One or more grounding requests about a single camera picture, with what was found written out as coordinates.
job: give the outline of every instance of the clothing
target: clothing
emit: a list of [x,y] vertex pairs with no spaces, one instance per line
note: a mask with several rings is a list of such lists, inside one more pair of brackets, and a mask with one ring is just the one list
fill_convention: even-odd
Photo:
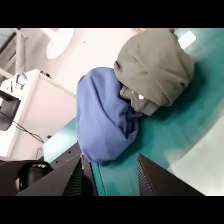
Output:
[[[152,115],[160,106],[172,105],[188,86],[194,63],[172,29],[151,28],[127,41],[114,71],[124,85],[121,96],[130,99],[136,111]],[[134,93],[143,96],[144,102]]]
[[120,97],[121,87],[110,68],[95,68],[78,83],[77,136],[91,162],[116,159],[137,136],[142,114]]

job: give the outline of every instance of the olive gray garment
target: olive gray garment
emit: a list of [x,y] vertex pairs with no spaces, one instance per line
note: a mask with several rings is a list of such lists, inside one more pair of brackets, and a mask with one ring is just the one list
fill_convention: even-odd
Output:
[[114,71],[124,85],[121,97],[130,99],[136,111],[150,116],[160,106],[172,105],[188,86],[194,63],[171,29],[151,28],[126,42]]

